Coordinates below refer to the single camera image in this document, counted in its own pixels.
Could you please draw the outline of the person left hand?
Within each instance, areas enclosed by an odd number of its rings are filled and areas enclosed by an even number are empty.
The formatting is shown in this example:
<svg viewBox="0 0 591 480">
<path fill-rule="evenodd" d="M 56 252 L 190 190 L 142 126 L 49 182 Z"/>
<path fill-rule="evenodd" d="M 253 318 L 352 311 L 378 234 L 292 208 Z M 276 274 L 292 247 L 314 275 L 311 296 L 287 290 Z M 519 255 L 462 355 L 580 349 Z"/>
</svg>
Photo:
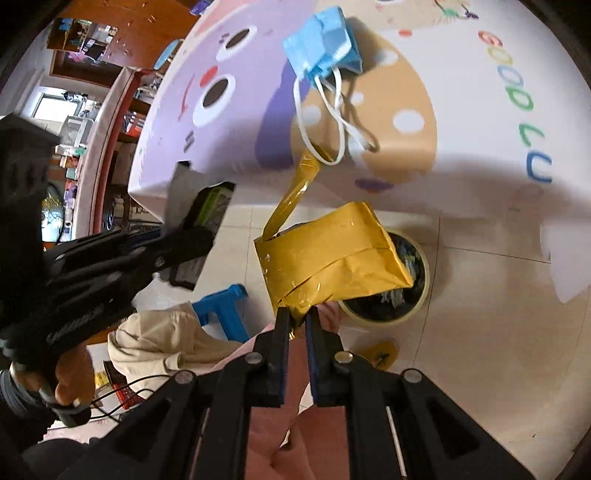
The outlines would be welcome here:
<svg viewBox="0 0 591 480">
<path fill-rule="evenodd" d="M 49 387 L 48 381 L 38 372 L 23 367 L 10 366 L 13 379 L 26 390 L 41 392 Z M 53 398 L 62 406 L 88 405 L 95 393 L 94 369 L 85 343 L 63 353 L 55 365 Z"/>
</svg>

